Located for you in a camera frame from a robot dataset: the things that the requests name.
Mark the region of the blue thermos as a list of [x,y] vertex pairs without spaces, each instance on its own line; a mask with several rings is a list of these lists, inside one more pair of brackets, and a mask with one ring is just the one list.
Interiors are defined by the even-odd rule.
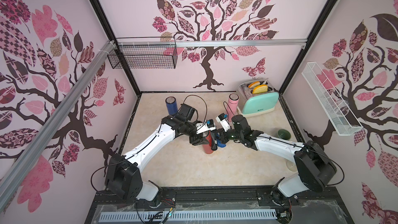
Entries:
[[178,112],[177,100],[174,96],[167,97],[165,103],[169,115],[175,115]]

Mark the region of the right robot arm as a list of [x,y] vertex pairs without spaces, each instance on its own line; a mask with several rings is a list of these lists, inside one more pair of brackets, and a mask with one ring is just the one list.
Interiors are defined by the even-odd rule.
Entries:
[[216,121],[221,124],[221,132],[216,135],[220,143],[239,142],[247,148],[265,151],[282,157],[296,166],[296,174],[280,179],[271,189],[270,195],[277,204],[304,192],[321,193],[337,172],[334,162],[315,142],[291,142],[253,130],[242,115],[232,117],[233,125],[226,114],[220,114]]

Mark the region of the red thermos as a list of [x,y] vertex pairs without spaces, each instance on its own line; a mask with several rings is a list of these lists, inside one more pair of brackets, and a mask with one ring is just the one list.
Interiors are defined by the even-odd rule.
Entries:
[[210,131],[206,131],[203,133],[203,139],[205,141],[205,143],[202,145],[203,150],[206,154],[210,155],[213,153],[212,150],[212,136],[211,136],[211,132]]

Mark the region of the pink thermos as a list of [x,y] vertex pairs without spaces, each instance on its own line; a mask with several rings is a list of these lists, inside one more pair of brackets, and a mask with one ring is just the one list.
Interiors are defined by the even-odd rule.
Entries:
[[236,93],[231,93],[227,101],[228,105],[227,111],[230,116],[235,115],[237,111],[238,102],[239,102],[239,95]]

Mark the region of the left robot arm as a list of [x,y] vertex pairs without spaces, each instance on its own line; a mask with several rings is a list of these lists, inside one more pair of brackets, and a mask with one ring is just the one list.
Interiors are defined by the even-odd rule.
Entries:
[[140,145],[124,155],[111,157],[105,187],[127,203],[146,200],[159,204],[161,189],[142,180],[141,173],[149,161],[175,138],[186,135],[192,145],[208,144],[204,133],[215,130],[213,120],[188,122],[174,116],[164,117],[159,127]]

